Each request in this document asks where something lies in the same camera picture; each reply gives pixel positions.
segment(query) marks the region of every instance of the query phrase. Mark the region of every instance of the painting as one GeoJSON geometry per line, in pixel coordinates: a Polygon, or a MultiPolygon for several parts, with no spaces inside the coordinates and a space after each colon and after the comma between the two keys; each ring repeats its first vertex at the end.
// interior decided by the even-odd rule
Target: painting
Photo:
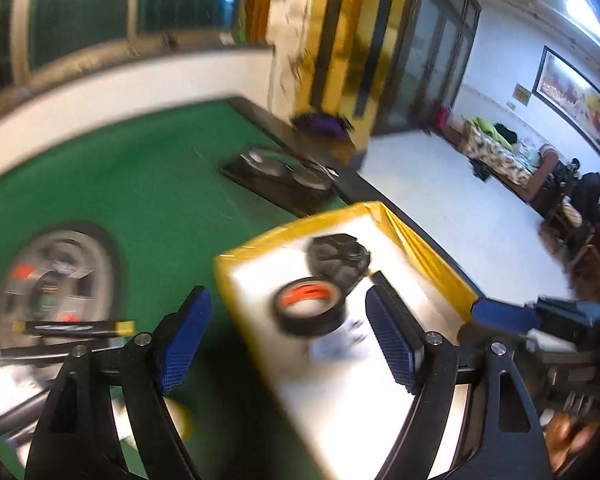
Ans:
{"type": "Polygon", "coordinates": [[[516,89],[513,91],[513,97],[523,105],[527,106],[529,104],[529,99],[531,99],[531,92],[522,85],[516,85],[516,89]]]}
{"type": "Polygon", "coordinates": [[[600,154],[600,91],[547,46],[534,94],[571,123],[600,154]]]}

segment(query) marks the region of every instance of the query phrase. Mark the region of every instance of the black tape roll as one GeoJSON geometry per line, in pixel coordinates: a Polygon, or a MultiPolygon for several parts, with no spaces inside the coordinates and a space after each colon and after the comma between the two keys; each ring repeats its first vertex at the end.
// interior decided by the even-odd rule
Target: black tape roll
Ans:
{"type": "Polygon", "coordinates": [[[347,317],[345,295],[337,283],[321,278],[301,278],[277,291],[273,316],[284,332],[300,337],[320,337],[339,328],[347,317]]]}

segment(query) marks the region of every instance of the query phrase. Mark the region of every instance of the green table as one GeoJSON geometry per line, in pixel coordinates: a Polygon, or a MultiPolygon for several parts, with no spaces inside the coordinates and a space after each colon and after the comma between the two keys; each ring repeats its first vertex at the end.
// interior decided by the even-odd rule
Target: green table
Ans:
{"type": "MultiPolygon", "coordinates": [[[[186,446],[194,463],[209,480],[318,478],[214,282],[216,254],[294,219],[216,171],[252,144],[274,141],[222,101],[114,124],[48,150],[0,177],[0,278],[36,234],[79,220],[113,234],[124,261],[118,312],[135,319],[138,332],[154,329],[194,285],[206,286],[212,322],[186,382],[172,392],[192,412],[186,446]]],[[[125,454],[142,474],[138,454],[126,445],[125,454]]],[[[23,477],[1,439],[0,459],[23,477]]]]}

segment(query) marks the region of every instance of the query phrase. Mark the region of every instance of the white wall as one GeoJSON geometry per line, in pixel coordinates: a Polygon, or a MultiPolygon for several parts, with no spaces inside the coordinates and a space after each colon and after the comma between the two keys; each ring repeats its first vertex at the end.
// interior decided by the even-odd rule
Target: white wall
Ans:
{"type": "Polygon", "coordinates": [[[304,51],[311,0],[271,0],[267,41],[276,45],[271,112],[286,120],[293,114],[296,82],[291,62],[304,51]]]}
{"type": "Polygon", "coordinates": [[[243,95],[267,108],[271,49],[135,62],[67,83],[0,120],[0,175],[96,128],[179,105],[243,95]]]}
{"type": "MultiPolygon", "coordinates": [[[[576,157],[581,173],[600,171],[598,153],[560,115],[534,95],[528,107],[512,97],[516,84],[529,91],[533,89],[545,45],[563,56],[600,90],[598,69],[592,62],[579,58],[571,45],[517,16],[485,7],[454,114],[481,115],[492,122],[507,124],[507,115],[512,113],[507,101],[512,102],[516,105],[513,114],[554,145],[565,158],[576,157]]],[[[515,130],[516,121],[509,122],[515,130]]]]}

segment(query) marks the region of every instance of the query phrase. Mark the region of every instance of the tiled floor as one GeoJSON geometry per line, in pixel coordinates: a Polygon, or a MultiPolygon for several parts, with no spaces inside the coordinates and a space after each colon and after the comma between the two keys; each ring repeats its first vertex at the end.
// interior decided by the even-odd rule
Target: tiled floor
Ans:
{"type": "Polygon", "coordinates": [[[422,131],[372,139],[360,172],[453,257],[485,294],[523,304],[573,298],[538,235],[541,217],[496,178],[422,131]]]}

